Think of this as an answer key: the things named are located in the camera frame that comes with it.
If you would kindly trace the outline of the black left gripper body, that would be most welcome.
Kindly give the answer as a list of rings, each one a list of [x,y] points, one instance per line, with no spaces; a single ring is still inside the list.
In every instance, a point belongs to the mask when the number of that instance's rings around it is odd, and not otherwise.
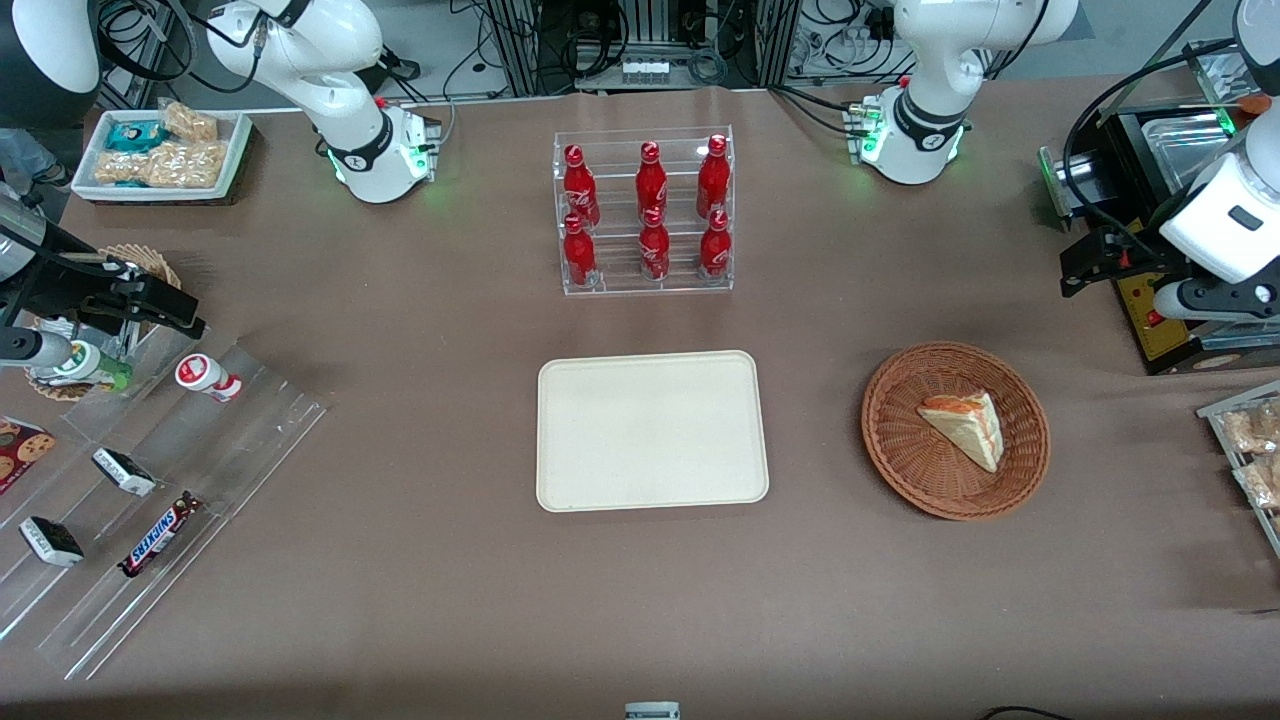
[[[1147,273],[1169,273],[1167,245],[1143,224],[1129,224],[1123,229],[1093,224],[1092,238],[1098,241],[1102,254],[1092,264],[1093,284]]]

